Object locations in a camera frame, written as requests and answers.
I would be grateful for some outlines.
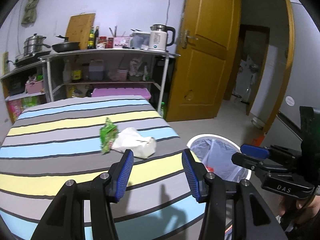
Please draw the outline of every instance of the white round sticker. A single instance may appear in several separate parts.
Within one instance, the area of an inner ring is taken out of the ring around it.
[[[289,106],[294,106],[294,99],[292,97],[286,97],[285,101]]]

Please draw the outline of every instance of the trash can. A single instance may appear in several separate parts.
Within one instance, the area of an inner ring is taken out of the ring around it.
[[[227,138],[215,134],[200,134],[194,136],[187,146],[208,171],[214,172],[222,179],[234,182],[250,179],[251,170],[232,163],[232,155],[241,151],[238,145]]]

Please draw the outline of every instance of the tile floor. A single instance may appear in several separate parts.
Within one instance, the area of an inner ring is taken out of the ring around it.
[[[252,125],[252,115],[245,114],[245,104],[234,100],[223,100],[217,117],[214,119],[169,122],[181,139],[187,142],[196,135],[209,133],[223,136],[237,145],[251,143],[254,138],[261,136],[261,130]],[[261,182],[251,175],[250,181],[267,202],[274,214],[277,213],[279,197],[276,194],[261,189]]]

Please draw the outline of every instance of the door handle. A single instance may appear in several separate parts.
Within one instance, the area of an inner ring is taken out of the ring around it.
[[[193,40],[199,40],[196,37],[189,36],[190,31],[189,30],[184,30],[184,34],[182,36],[182,47],[185,49],[188,45],[188,39],[193,39]]]

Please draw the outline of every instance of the wooden cutting board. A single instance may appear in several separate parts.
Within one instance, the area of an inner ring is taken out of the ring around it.
[[[87,49],[91,26],[93,25],[95,13],[71,16],[66,31],[69,41],[79,41],[80,49]]]

